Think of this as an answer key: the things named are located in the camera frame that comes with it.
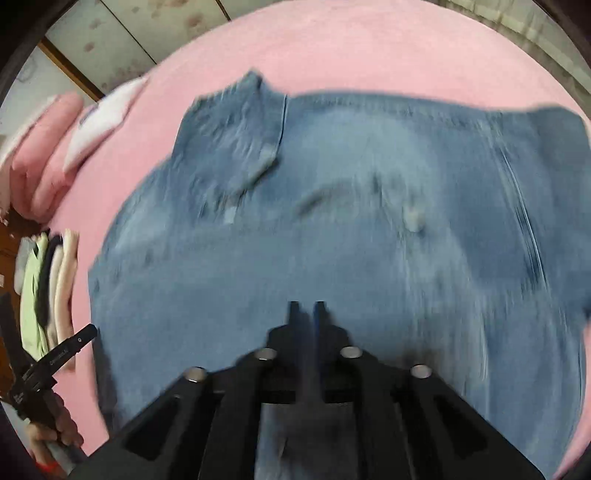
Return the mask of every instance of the pink bedsheet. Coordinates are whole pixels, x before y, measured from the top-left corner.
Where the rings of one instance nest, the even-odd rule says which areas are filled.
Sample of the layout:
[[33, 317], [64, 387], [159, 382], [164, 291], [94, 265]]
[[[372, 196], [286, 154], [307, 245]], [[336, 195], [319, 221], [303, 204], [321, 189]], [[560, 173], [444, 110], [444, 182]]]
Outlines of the pink bedsheet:
[[[150, 82], [125, 123], [82, 167], [51, 221], [57, 231], [80, 232], [72, 299], [76, 330], [90, 322], [87, 271], [123, 201], [167, 158], [194, 98], [252, 68], [292, 94], [376, 90], [488, 109], [552, 103], [583, 116], [558, 82], [509, 40], [428, 2], [296, 0], [242, 17], [199, 37], [148, 73]], [[56, 391], [90, 453], [107, 439], [91, 349], [79, 354], [75, 373], [58, 380]]]

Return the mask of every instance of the white wall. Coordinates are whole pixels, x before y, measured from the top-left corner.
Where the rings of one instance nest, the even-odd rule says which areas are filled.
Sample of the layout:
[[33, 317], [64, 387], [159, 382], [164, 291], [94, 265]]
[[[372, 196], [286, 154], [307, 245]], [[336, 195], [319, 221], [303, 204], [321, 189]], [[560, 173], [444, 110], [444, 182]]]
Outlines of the white wall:
[[51, 95], [78, 91], [85, 105], [94, 101], [35, 47], [0, 106], [0, 135], [10, 137]]

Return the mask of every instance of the denim shirt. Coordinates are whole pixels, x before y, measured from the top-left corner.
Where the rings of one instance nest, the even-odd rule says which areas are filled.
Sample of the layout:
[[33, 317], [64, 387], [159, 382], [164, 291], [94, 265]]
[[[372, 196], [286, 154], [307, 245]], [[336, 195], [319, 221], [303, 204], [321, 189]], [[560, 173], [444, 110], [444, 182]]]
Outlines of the denim shirt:
[[[289, 301], [324, 300], [355, 345], [432, 366], [550, 478], [584, 395], [590, 160], [561, 108], [292, 98], [256, 73], [198, 99], [89, 274], [111, 431], [185, 368], [261, 346]], [[341, 450], [264, 408], [257, 478], [355, 478], [339, 411]]]

